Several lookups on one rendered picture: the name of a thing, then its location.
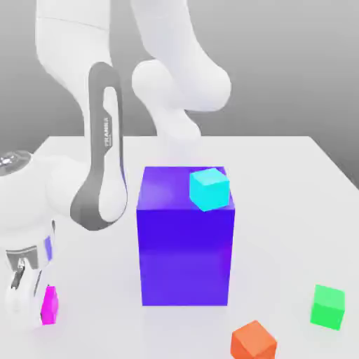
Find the small cyan cube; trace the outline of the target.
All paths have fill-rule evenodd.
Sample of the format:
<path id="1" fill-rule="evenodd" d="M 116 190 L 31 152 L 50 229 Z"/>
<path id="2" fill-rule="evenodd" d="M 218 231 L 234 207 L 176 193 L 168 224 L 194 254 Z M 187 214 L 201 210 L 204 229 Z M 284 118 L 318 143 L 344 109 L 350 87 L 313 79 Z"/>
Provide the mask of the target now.
<path id="1" fill-rule="evenodd" d="M 203 212 L 229 204 L 229 179 L 216 168 L 192 172 L 189 176 L 189 197 Z"/>

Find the large blue box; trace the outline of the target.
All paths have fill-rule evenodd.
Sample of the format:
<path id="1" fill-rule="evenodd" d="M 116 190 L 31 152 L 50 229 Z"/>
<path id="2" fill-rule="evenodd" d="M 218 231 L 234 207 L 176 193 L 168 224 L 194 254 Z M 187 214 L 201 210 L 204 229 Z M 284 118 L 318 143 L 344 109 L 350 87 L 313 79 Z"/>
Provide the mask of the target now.
<path id="1" fill-rule="evenodd" d="M 209 167 L 147 166 L 137 202 L 142 303 L 228 303 L 235 205 L 203 212 L 189 197 L 189 176 Z"/>

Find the small green cube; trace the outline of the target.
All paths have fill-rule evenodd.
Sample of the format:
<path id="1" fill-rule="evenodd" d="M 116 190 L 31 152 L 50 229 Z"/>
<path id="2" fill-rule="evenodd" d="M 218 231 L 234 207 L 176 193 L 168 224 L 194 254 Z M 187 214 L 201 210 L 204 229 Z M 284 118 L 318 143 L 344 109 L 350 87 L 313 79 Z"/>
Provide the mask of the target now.
<path id="1" fill-rule="evenodd" d="M 343 290 L 316 285 L 310 323 L 339 331 L 346 309 L 345 298 Z"/>

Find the small magenta cube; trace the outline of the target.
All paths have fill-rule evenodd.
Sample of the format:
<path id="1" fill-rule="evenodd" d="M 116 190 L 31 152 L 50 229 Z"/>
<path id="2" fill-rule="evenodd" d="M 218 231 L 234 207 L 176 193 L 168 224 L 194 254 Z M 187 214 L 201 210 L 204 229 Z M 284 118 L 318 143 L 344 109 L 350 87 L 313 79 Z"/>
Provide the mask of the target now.
<path id="1" fill-rule="evenodd" d="M 56 324 L 59 301 L 55 286 L 48 285 L 41 307 L 42 325 Z"/>

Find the small orange cube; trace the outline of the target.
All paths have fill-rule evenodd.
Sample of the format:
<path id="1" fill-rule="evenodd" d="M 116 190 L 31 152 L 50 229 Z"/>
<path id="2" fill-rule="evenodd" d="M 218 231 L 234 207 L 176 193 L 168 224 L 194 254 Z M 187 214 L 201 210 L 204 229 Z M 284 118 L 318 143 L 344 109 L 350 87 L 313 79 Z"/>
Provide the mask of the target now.
<path id="1" fill-rule="evenodd" d="M 231 335 L 230 353 L 234 359 L 275 359 L 276 339 L 254 320 Z"/>

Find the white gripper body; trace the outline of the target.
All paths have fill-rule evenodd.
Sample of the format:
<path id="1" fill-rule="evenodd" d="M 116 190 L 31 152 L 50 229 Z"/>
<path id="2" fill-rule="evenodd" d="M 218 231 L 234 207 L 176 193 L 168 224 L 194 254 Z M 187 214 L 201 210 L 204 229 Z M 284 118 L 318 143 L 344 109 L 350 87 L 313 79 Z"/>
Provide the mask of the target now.
<path id="1" fill-rule="evenodd" d="M 40 327 L 43 293 L 39 289 L 42 270 L 19 268 L 5 294 L 6 319 L 10 327 Z"/>

